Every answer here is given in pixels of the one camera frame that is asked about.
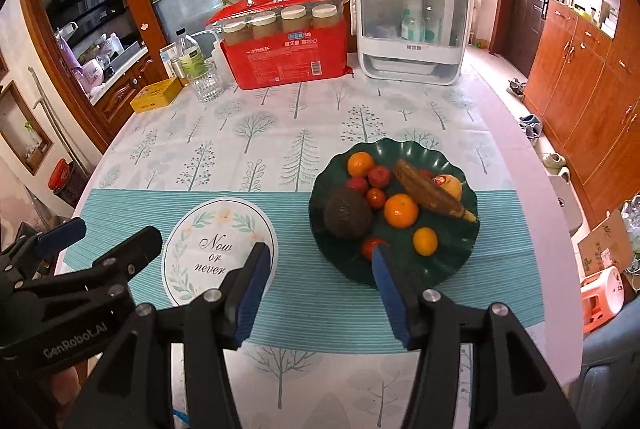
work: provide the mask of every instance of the teal placemat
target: teal placemat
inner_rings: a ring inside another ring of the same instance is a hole
[[[480,234],[471,258],[438,289],[454,301],[485,308],[508,304],[529,327],[543,320],[538,265],[514,190],[481,190]],[[177,192],[93,189],[82,208],[86,237],[65,262],[87,268],[98,256],[146,225],[164,240],[194,206],[219,198],[249,199],[269,216],[278,236],[273,284],[262,299],[250,342],[324,353],[400,353],[375,290],[344,278],[318,251],[308,224],[308,192]],[[136,302],[169,307],[161,257],[130,283]]]

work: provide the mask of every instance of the green plate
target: green plate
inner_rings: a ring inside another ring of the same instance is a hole
[[[386,166],[392,171],[396,161],[404,158],[418,169],[428,169],[434,176],[452,174],[462,183],[463,205],[478,215],[478,198],[469,188],[465,173],[450,164],[441,152],[425,149],[417,142],[396,142],[389,138],[375,143],[359,143],[346,153],[334,156],[316,178],[309,200],[309,222],[320,252],[346,278],[372,288],[376,288],[376,282],[373,279],[371,263],[360,253],[362,242],[371,237],[381,237],[388,241],[400,268],[415,275],[425,287],[434,287],[455,274],[471,256],[480,230],[479,221],[470,223],[460,218],[447,218],[420,207],[417,221],[408,229],[395,229],[385,221],[382,210],[376,210],[369,232],[359,241],[338,239],[327,231],[322,219],[324,204],[332,190],[342,187],[349,180],[347,160],[359,151],[369,153],[376,164]],[[404,187],[394,177],[384,190],[387,196],[405,192]],[[438,236],[438,249],[430,257],[415,252],[412,236],[419,227],[431,227]]]

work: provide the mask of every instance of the red fruit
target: red fruit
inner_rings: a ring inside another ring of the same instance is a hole
[[[347,182],[347,188],[355,190],[358,194],[362,194],[363,196],[369,190],[369,184],[367,181],[361,176],[354,176],[350,178]]]
[[[376,189],[384,189],[391,181],[391,171],[383,165],[376,165],[369,171],[369,183]]]
[[[388,245],[388,243],[380,237],[367,239],[362,244],[362,246],[360,247],[360,253],[364,256],[364,259],[371,261],[371,257],[373,256],[373,249],[375,249],[375,247],[377,247],[379,243],[385,243],[386,245]]]
[[[378,210],[385,206],[386,202],[386,194],[382,189],[376,189],[375,187],[369,189],[367,191],[367,195],[365,196],[367,199],[367,203],[374,210]]]

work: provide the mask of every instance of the transparent storage container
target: transparent storage container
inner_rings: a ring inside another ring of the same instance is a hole
[[[358,58],[373,78],[452,84],[472,0],[356,0]]]

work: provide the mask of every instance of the brown banana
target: brown banana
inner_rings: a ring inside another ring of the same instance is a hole
[[[430,179],[420,176],[416,168],[406,161],[396,162],[394,174],[407,194],[427,210],[441,216],[462,218],[469,222],[478,221],[478,218],[466,210],[462,203]]]

